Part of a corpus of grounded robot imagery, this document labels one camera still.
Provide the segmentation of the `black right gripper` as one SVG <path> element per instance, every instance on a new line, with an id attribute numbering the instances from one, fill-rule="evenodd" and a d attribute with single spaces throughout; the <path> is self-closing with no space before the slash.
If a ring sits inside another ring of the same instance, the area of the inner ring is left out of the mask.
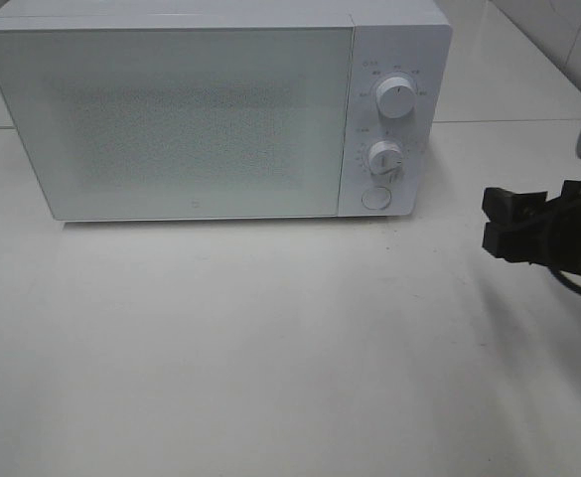
<path id="1" fill-rule="evenodd" d="M 534 231 L 503 227 L 532 218 L 543 208 L 546 198 L 546 192 L 486 188 L 482 210 L 489 222 L 482 247 L 494 258 L 509 263 L 543 264 L 558 273 L 581 276 L 581 180 L 566 180 L 560 196 L 547 203 L 542 245 Z"/>

